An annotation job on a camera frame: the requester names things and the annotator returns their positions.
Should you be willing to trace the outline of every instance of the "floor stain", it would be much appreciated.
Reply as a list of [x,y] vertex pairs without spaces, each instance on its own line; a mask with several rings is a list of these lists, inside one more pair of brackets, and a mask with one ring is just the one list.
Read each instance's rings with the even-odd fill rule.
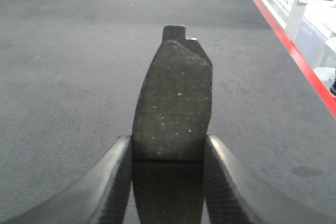
[[292,172],[295,175],[299,175],[302,177],[312,177],[312,176],[317,176],[317,175],[323,175],[324,171],[312,168],[312,167],[307,167],[307,166],[295,166],[292,169]]

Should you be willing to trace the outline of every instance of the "red edge trim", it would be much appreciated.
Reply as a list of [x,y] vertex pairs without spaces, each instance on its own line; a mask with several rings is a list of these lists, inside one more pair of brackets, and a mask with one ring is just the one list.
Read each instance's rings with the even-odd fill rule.
[[281,26],[274,19],[273,15],[269,12],[266,6],[261,0],[253,0],[261,14],[264,16],[268,24],[271,26],[275,34],[278,36],[282,44],[285,46],[289,54],[292,56],[295,63],[301,69],[302,73],[306,76],[310,84],[315,88],[317,93],[322,98],[323,102],[326,104],[332,115],[336,118],[336,98],[334,98],[329,90],[323,85],[320,79],[316,76],[314,71],[306,62],[302,53],[296,47],[294,41],[290,40],[284,33]]

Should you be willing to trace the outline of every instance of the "red stripe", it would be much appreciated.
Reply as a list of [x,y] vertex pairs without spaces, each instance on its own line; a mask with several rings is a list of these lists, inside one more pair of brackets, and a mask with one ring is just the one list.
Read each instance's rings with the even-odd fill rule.
[[294,41],[290,40],[284,33],[281,26],[274,19],[269,10],[265,7],[261,0],[253,0],[261,14],[264,16],[268,24],[271,26],[275,34],[278,36],[282,44],[285,46],[289,54],[292,56],[293,60],[301,69],[302,73],[306,76],[310,84],[315,88],[317,93],[320,95],[326,106],[329,108],[333,116],[336,118],[336,98],[334,98],[329,90],[323,85],[321,80],[316,76],[314,71],[311,69],[309,64],[306,62],[305,58],[296,47]]

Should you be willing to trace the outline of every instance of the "brake pad friction material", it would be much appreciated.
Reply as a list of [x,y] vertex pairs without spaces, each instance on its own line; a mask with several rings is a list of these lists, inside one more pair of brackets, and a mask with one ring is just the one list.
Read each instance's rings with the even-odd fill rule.
[[212,64],[184,27],[165,27],[133,125],[133,161],[201,162],[211,117]]

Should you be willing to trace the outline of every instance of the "gray carpet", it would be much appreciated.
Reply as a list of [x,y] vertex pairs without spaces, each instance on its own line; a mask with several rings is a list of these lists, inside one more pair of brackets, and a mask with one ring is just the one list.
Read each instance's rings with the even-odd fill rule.
[[[131,133],[166,24],[184,24],[214,65],[208,132],[336,217],[335,119],[252,0],[0,0],[0,221],[70,185]],[[136,216],[129,204],[125,223]]]

